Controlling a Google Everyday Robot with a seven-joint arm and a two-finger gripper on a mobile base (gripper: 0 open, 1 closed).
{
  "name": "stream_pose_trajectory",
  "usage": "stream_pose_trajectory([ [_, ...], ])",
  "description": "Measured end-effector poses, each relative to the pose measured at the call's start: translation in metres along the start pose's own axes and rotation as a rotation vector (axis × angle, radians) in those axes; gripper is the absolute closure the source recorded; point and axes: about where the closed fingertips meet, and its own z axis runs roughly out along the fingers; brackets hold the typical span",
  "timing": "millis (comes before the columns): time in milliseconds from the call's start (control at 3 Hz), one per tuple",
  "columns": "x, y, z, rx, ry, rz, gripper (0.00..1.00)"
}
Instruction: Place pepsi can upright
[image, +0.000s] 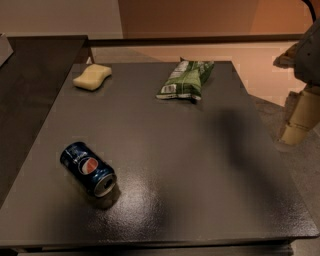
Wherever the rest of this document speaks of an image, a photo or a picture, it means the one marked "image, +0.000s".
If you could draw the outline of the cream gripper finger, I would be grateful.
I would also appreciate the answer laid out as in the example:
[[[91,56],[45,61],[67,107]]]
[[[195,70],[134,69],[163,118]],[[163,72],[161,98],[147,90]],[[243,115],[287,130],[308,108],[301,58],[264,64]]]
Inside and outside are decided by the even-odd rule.
[[[297,45],[293,44],[284,53],[279,55],[273,62],[273,65],[279,68],[287,69],[295,67],[295,55]]]
[[[285,123],[280,141],[293,146],[301,143],[320,122],[320,87],[307,85],[299,93],[290,92],[285,104]]]

